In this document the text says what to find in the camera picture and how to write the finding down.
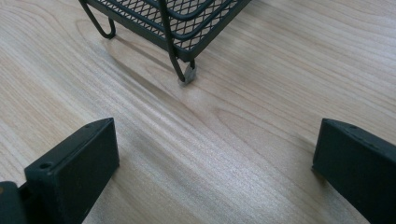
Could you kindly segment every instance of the wood grain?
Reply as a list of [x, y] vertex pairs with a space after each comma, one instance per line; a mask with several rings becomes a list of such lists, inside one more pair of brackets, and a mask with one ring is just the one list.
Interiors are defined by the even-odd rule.
[[396, 143], [395, 10], [252, 0], [183, 88], [165, 51], [119, 24], [103, 39], [77, 0], [0, 0], [0, 181], [113, 117], [120, 169], [85, 223], [364, 223], [312, 158], [322, 118]]

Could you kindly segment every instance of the wooden floor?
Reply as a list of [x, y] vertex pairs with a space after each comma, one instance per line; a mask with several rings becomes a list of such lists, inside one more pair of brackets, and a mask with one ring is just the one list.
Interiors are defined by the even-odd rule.
[[120, 169], [85, 223], [365, 223], [311, 165], [322, 118], [396, 143], [395, 11], [252, 0], [181, 87], [164, 50], [102, 38], [78, 0], [0, 0], [0, 181], [113, 117]]

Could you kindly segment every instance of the black metal basket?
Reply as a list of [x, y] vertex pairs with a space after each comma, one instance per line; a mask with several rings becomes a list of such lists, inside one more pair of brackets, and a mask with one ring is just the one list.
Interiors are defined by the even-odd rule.
[[[250, 0], [79, 0], [100, 34], [112, 38], [114, 21], [165, 49], [178, 77], [195, 77], [194, 59], [242, 10]], [[108, 16], [111, 32], [106, 34], [88, 5]], [[190, 62], [181, 72], [177, 59]]]

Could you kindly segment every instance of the light wood surface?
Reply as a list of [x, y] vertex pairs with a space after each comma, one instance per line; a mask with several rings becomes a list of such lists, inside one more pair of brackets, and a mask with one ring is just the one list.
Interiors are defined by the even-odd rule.
[[113, 117], [120, 169], [85, 223], [365, 223], [311, 165], [322, 118], [396, 143], [395, 12], [252, 0], [180, 87], [165, 51], [102, 38], [77, 0], [0, 0], [0, 181]]

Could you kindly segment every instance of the screw hole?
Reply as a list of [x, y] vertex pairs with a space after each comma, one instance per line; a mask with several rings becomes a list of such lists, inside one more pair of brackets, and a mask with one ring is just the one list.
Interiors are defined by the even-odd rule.
[[42, 170], [47, 169], [51, 165], [52, 165], [52, 163], [50, 163], [50, 162], [43, 163], [43, 164], [40, 165], [40, 169], [42, 169]]

